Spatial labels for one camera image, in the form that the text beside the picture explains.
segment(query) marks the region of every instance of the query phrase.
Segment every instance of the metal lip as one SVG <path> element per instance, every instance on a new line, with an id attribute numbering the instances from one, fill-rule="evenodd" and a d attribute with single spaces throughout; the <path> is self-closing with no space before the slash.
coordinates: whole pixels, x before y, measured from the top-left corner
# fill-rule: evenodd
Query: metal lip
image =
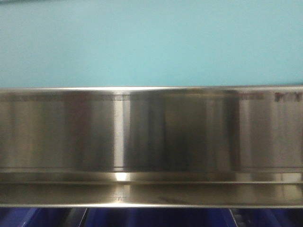
<path id="1" fill-rule="evenodd" d="M 302 135 L 301 85 L 1 88 L 0 206 L 302 207 Z"/>
<path id="2" fill-rule="evenodd" d="M 172 90 L 172 89 L 215 89 L 215 90 L 235 90 L 235 89 L 285 89 L 300 88 L 303 84 L 289 85 L 247 85 L 247 86 L 106 86 L 106 87 L 1 87 L 0 90 L 10 91 L 146 91 L 146 90 Z"/>

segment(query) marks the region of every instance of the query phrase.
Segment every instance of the shiny metal strip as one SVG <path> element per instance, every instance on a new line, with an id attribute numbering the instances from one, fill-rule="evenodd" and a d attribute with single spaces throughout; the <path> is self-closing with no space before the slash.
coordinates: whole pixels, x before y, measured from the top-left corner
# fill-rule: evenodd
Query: shiny metal strip
<path id="1" fill-rule="evenodd" d="M 6 205 L 30 204 L 30 189 L 89 186 L 104 192 L 98 206 L 115 202 L 110 193 L 124 205 L 302 203 L 303 86 L 0 89 L 0 138 Z M 205 188 L 214 194 L 199 197 Z M 293 190 L 295 200 L 281 200 Z M 170 202 L 153 195 L 169 192 Z M 59 201 L 70 205 L 60 193 L 33 204 Z"/>

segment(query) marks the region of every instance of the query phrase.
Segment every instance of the dark blue surface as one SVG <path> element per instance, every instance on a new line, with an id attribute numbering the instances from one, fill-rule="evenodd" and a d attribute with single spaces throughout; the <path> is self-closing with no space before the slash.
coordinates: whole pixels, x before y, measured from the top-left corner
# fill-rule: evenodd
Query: dark blue surface
<path id="1" fill-rule="evenodd" d="M 79 214 L 84 213 L 0 208 L 0 227 L 236 227 L 229 209 L 93 208 L 85 220 Z M 235 209 L 233 214 L 239 227 L 303 226 L 303 209 Z"/>

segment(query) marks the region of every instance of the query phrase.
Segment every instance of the light blue wall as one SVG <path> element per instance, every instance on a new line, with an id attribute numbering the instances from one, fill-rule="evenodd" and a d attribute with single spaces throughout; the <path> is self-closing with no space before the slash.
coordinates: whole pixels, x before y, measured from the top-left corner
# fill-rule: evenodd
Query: light blue wall
<path id="1" fill-rule="evenodd" d="M 0 87 L 290 83 L 302 0 L 0 3 Z"/>

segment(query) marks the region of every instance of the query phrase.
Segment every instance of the metal ledge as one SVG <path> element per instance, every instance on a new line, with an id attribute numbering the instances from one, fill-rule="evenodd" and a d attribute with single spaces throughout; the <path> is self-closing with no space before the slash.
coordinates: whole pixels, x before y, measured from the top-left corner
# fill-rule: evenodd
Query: metal ledge
<path id="1" fill-rule="evenodd" d="M 0 205 L 300 207 L 303 86 L 0 89 Z"/>

